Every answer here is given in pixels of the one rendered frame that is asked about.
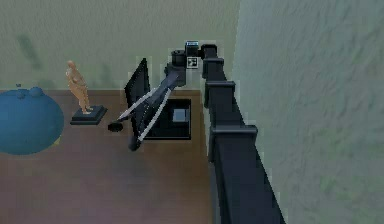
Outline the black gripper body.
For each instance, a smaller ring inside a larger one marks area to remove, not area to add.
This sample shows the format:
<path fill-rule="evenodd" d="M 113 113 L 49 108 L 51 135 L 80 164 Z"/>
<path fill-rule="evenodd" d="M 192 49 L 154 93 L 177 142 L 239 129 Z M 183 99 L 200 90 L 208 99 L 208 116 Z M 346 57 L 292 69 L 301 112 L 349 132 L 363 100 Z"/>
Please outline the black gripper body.
<path fill-rule="evenodd" d="M 166 82 L 172 87 L 183 87 L 186 85 L 186 54 L 184 50 L 171 52 L 172 60 L 167 63 L 164 73 Z"/>

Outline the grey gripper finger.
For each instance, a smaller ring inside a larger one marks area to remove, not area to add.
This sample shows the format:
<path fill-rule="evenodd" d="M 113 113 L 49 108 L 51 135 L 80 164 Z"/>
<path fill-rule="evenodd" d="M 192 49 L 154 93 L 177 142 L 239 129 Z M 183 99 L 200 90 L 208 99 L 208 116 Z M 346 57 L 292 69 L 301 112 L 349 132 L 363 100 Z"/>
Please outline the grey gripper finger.
<path fill-rule="evenodd" d="M 152 89 L 148 93 L 146 93 L 144 96 L 139 98 L 135 103 L 133 103 L 126 111 L 124 111 L 115 121 L 112 121 L 108 125 L 108 130 L 111 132 L 120 132 L 123 129 L 122 122 L 125 120 L 130 119 L 134 111 L 137 109 L 138 106 L 144 103 L 144 101 L 148 98 L 150 98 L 155 92 L 157 91 L 156 88 Z"/>
<path fill-rule="evenodd" d="M 138 127 L 138 133 L 131 138 L 131 142 L 129 143 L 129 149 L 131 151 L 136 151 L 139 149 L 144 138 L 150 132 L 159 116 L 161 115 L 161 112 L 163 111 L 170 94 L 171 90 L 168 89 L 160 97 L 161 102 L 159 105 L 149 103 L 144 105 L 144 114 Z"/>

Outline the tan figure statue black base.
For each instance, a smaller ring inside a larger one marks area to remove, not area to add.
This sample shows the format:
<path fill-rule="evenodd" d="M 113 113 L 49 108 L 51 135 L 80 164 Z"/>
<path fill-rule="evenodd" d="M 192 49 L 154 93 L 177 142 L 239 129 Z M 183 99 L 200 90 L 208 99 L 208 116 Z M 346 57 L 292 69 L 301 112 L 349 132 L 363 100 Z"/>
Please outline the tan figure statue black base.
<path fill-rule="evenodd" d="M 98 125 L 108 109 L 102 105 L 90 105 L 88 88 L 84 77 L 77 69 L 76 64 L 67 62 L 66 78 L 70 92 L 78 100 L 80 108 L 72 116 L 71 125 Z"/>

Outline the brown wooden table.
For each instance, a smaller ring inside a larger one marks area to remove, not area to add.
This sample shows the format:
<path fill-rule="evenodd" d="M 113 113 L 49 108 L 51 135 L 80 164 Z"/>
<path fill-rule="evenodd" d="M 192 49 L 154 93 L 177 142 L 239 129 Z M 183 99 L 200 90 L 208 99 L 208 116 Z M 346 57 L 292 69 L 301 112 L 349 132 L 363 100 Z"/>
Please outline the brown wooden table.
<path fill-rule="evenodd" d="M 107 125 L 126 107 L 118 90 L 93 90 L 107 107 L 97 126 L 66 125 L 58 144 L 38 154 L 0 154 L 0 224 L 213 224 L 200 93 L 189 140 L 128 148 L 129 127 Z"/>

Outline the blue round plush toy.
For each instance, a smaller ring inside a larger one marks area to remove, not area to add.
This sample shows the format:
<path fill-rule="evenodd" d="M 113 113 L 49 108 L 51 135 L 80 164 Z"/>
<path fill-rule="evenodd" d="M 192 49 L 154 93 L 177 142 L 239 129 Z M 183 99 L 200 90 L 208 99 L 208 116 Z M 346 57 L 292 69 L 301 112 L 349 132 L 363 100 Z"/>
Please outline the blue round plush toy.
<path fill-rule="evenodd" d="M 38 153 L 61 136 L 63 127 L 61 107 L 40 87 L 0 93 L 0 152 Z"/>

